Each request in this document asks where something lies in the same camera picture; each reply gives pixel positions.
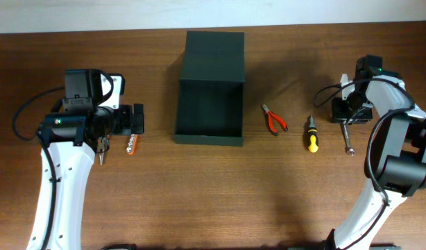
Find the orange socket bit rail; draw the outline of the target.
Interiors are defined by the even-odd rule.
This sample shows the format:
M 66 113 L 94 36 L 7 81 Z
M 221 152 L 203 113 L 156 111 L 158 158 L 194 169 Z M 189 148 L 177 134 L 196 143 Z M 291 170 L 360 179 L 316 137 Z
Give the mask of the orange socket bit rail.
M 132 134 L 128 141 L 128 146 L 126 147 L 126 152 L 128 155 L 132 156 L 135 153 L 138 142 L 139 142 L 138 134 Z

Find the orange black long-nose pliers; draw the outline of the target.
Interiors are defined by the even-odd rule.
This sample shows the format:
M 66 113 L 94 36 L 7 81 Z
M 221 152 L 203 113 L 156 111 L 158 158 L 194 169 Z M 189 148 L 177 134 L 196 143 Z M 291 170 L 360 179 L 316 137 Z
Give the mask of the orange black long-nose pliers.
M 104 163 L 105 153 L 110 149 L 110 136 L 104 135 L 98 139 L 96 153 L 99 155 L 99 163 Z

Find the silver ring spanner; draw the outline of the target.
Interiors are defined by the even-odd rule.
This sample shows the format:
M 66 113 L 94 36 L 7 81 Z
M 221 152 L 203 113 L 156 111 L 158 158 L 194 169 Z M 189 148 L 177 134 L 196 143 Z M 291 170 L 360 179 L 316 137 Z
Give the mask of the silver ring spanner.
M 344 136 L 344 140 L 345 140 L 345 144 L 346 144 L 346 153 L 349 156 L 354 156 L 355 155 L 355 150 L 352 148 L 352 145 L 350 143 L 350 135 L 348 132 L 348 125 L 346 122 L 343 122 L 341 124 L 341 128 L 343 131 L 343 136 Z

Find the yellow black stubby screwdriver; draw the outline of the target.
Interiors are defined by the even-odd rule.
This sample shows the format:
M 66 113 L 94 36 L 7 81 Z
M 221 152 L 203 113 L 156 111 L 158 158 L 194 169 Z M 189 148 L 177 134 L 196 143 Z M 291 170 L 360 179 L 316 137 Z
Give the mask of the yellow black stubby screwdriver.
M 316 153 L 318 151 L 318 145 L 319 143 L 317 127 L 314 122 L 314 118 L 310 115 L 309 127 L 307 129 L 307 149 L 312 153 Z

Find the small red cutting pliers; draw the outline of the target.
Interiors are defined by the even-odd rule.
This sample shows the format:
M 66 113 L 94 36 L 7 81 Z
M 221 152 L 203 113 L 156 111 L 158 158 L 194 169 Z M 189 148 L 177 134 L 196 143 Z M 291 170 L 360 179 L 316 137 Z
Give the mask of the small red cutting pliers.
M 264 115 L 266 116 L 268 128 L 274 136 L 278 136 L 279 133 L 273 125 L 273 120 L 275 120 L 280 125 L 283 131 L 285 132 L 288 131 L 287 123 L 283 120 L 283 118 L 281 118 L 280 116 L 272 112 L 266 104 L 262 104 L 261 107 L 262 107 L 262 110 L 264 111 Z

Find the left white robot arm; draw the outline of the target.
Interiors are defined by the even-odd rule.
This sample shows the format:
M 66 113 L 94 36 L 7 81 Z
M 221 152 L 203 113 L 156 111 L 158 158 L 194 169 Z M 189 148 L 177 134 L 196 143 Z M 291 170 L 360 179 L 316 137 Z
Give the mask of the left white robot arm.
M 100 69 L 68 69 L 65 96 L 36 130 L 42 178 L 28 249 L 80 249 L 85 190 L 110 137 L 127 135 L 133 155 L 144 133 L 144 106 L 122 105 L 126 80 Z

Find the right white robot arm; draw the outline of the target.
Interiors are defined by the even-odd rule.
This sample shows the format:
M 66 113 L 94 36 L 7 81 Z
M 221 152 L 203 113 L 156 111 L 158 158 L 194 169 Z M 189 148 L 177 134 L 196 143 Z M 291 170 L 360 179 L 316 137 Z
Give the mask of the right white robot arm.
M 380 118 L 368 139 L 363 190 L 323 248 L 369 249 L 391 213 L 426 188 L 426 112 L 406 91 L 401 75 L 383 68 L 379 56 L 358 59 L 355 77 L 343 74 L 337 89 L 329 98 L 331 120 L 343 130 L 370 121 L 374 111 Z

